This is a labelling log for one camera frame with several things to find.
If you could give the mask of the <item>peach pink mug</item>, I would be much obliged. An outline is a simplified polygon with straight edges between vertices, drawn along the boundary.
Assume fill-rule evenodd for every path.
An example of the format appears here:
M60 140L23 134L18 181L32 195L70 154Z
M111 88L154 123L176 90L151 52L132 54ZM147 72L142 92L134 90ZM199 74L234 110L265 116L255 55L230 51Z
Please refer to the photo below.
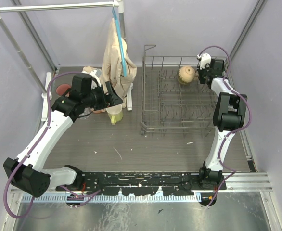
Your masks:
M99 110L94 110L93 108L91 108L91 111L95 114L99 114L99 113L104 113L106 112L106 109L99 109Z

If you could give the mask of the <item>yellow-green mug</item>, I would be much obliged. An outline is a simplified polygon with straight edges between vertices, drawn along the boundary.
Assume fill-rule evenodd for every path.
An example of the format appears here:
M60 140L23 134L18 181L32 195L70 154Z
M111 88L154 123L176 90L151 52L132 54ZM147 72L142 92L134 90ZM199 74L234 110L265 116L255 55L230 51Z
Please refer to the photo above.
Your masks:
M117 122L121 121L123 118L122 105L116 105L106 108L108 116L111 120L111 124L115 125Z

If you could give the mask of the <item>clear glass cup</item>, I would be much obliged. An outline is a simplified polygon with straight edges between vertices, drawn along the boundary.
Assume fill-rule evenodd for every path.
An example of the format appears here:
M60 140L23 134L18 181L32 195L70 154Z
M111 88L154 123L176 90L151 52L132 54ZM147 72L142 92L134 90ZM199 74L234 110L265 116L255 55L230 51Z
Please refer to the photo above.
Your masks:
M87 119L90 115L90 109L85 108L84 112L78 116L79 119Z

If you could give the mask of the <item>beige round mug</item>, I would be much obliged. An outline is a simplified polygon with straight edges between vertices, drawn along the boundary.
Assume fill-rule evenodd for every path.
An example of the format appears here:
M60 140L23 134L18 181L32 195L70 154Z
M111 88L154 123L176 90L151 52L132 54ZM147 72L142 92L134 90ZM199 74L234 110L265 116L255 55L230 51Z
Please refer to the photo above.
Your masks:
M183 66L178 71L177 79L180 84L191 84L198 79L198 73L192 66Z

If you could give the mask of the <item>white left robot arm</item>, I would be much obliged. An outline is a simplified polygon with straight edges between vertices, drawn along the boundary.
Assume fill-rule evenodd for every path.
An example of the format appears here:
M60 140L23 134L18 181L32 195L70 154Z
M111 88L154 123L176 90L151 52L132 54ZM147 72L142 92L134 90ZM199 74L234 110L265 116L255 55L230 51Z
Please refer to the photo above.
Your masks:
M35 198L61 185L73 191L81 189L84 180L80 169L69 165L44 169L45 161L86 108L97 111L122 103L111 82L101 84L94 74L75 73L67 93L48 106L47 121L31 143L15 159L5 160L3 167L10 184Z

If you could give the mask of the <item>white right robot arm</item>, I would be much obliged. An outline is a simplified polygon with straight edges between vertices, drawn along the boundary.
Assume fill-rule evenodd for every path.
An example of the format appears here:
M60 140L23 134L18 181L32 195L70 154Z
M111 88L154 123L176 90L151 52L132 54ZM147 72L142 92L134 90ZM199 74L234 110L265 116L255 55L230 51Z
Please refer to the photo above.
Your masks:
M232 138L244 125L247 96L236 92L225 77L224 60L208 53L197 56L197 72L201 84L217 95L213 113L215 135L210 153L199 169L198 184L208 190L223 181L225 156Z

